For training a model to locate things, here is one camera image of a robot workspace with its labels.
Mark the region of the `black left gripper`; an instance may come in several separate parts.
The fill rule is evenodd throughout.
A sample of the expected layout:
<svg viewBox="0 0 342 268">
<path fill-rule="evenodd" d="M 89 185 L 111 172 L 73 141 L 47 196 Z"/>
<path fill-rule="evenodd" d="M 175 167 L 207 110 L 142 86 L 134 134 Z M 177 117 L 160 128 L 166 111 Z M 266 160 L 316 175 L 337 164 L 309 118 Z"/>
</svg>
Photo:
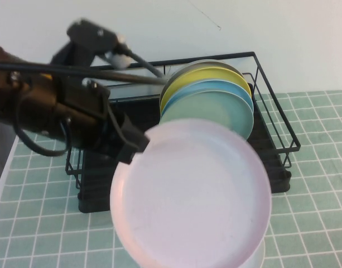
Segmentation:
<svg viewBox="0 0 342 268">
<path fill-rule="evenodd" d="M 149 138 L 109 103 L 109 89 L 95 81 L 83 85 L 74 79 L 56 79 L 55 87 L 57 100 L 65 106 L 71 120 L 74 146 L 117 156 L 125 164 L 130 164 L 136 153 L 144 152 Z"/>
</svg>

